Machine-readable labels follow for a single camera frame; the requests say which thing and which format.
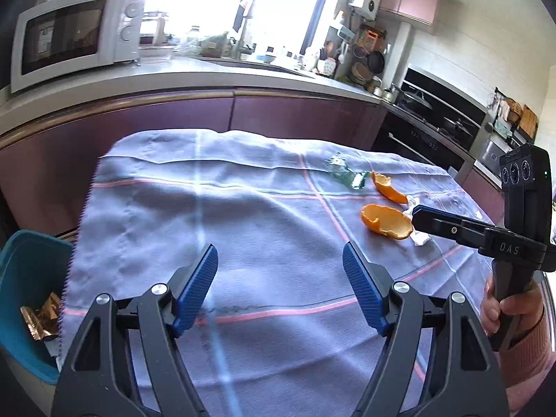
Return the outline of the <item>person's right hand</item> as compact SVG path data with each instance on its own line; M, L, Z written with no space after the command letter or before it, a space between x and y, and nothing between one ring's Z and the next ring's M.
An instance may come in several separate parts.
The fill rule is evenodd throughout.
M482 327L488 335L497 333L500 327L499 317L502 313L518 317L518 325L514 337L520 337L533 329L544 314L544 303L541 291L535 281L529 289L521 294L508 296L499 302L494 296L493 277L485 283L484 296L481 303Z

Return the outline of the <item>pink sleeved right forearm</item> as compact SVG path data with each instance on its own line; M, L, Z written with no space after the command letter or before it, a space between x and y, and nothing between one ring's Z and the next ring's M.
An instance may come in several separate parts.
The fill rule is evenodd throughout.
M548 379L555 363L551 350L547 319L541 319L518 343L499 355L510 415L517 416L532 404L535 393Z

